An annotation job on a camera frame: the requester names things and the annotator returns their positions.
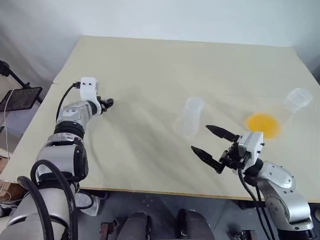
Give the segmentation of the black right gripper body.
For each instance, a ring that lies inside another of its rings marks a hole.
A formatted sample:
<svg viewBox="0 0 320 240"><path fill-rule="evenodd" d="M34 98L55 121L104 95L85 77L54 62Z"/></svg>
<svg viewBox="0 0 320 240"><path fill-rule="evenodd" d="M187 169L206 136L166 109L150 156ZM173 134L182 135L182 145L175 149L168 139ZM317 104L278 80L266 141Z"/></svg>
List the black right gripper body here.
<svg viewBox="0 0 320 240"><path fill-rule="evenodd" d="M227 167L232 170L243 170L250 158L250 153L242 152L242 150L237 142L234 142L228 150L225 150L219 160L222 169Z"/></svg>

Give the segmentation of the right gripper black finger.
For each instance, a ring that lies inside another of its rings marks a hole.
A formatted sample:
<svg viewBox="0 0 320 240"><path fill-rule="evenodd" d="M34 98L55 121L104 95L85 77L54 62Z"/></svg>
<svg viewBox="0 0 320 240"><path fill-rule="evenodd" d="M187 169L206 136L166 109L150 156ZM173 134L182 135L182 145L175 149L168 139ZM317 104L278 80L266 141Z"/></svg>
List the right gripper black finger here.
<svg viewBox="0 0 320 240"><path fill-rule="evenodd" d="M237 134L233 134L232 132L221 128L219 126L215 126L215 125L206 125L205 126L212 134L214 134L215 136L221 138L221 139L226 139L229 142L237 142L237 140L239 139L239 135Z"/></svg>
<svg viewBox="0 0 320 240"><path fill-rule="evenodd" d="M212 167L217 173L221 173L223 171L224 166L220 162L216 161L209 153L193 145L191 146L191 149L202 162Z"/></svg>

